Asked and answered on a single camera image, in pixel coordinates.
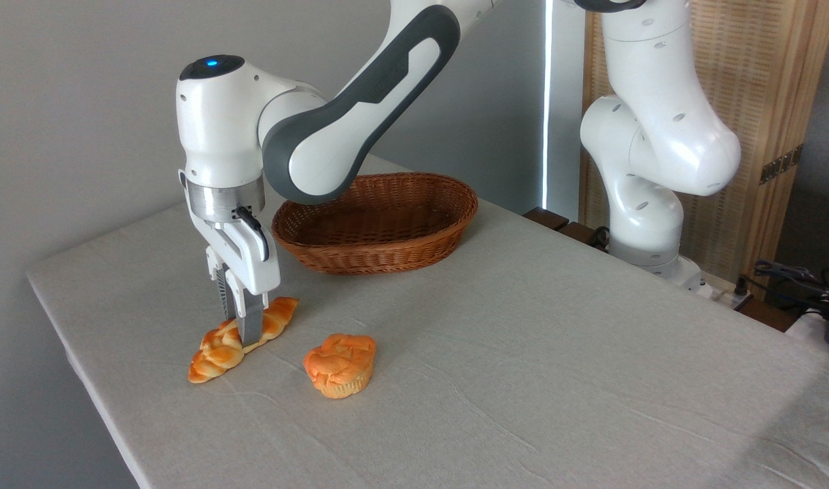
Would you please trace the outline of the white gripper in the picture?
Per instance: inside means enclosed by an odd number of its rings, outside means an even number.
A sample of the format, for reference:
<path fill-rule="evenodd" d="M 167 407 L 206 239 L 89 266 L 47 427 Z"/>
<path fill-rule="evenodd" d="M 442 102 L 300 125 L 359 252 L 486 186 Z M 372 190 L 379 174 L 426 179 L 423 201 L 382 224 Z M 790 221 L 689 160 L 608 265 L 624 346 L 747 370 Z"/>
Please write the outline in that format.
<path fill-rule="evenodd" d="M 280 285 L 275 245 L 253 216 L 252 206 L 225 211 L 228 222 L 201 219 L 186 204 L 189 217 L 207 241 L 207 269 L 215 281 L 226 319 L 236 319 L 243 347 L 260 341 L 268 294 Z"/>

